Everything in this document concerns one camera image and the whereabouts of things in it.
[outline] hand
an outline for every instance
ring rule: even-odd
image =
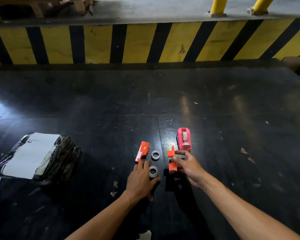
[[[187,158],[180,158],[177,156],[173,157],[173,160],[176,161],[178,167],[182,168],[180,172],[188,176],[188,179],[193,186],[197,188],[201,188],[199,182],[200,179],[202,179],[205,170],[201,167],[200,163],[188,151],[178,150],[175,151],[175,153],[178,155],[185,155],[187,157]]]
[[[143,161],[139,161],[139,163],[134,166],[133,171],[128,177],[126,191],[134,200],[139,201],[146,197],[155,184],[160,181],[160,178],[158,177],[150,181],[150,162],[150,160],[145,161],[144,163]]]

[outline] person's left hand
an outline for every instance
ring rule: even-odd
[[[156,177],[150,181],[150,162],[150,160],[145,162],[139,161],[138,165],[134,166],[133,171],[128,177],[126,191],[137,201],[146,197],[155,184],[160,181],[159,177]]]

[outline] pink tape dispenser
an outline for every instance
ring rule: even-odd
[[[179,150],[191,152],[191,136],[188,128],[179,128],[176,135]]]

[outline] black plastic wrap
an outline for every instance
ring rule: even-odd
[[[25,135],[0,161],[0,177],[14,178],[3,174],[4,167],[12,160],[15,152],[23,146],[33,134]],[[55,149],[51,155],[47,155],[48,164],[41,175],[34,174],[32,180],[40,185],[67,182],[70,179],[72,170],[81,155],[81,148],[76,146],[74,141],[66,135],[60,135],[54,143]]]

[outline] gray plastic ring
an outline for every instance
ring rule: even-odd
[[[155,166],[150,166],[149,167],[149,176],[150,178],[155,178],[158,176],[158,169],[155,167]]]
[[[151,154],[151,157],[152,157],[153,160],[158,160],[160,158],[159,151],[157,151],[157,150],[153,151],[152,154]]]

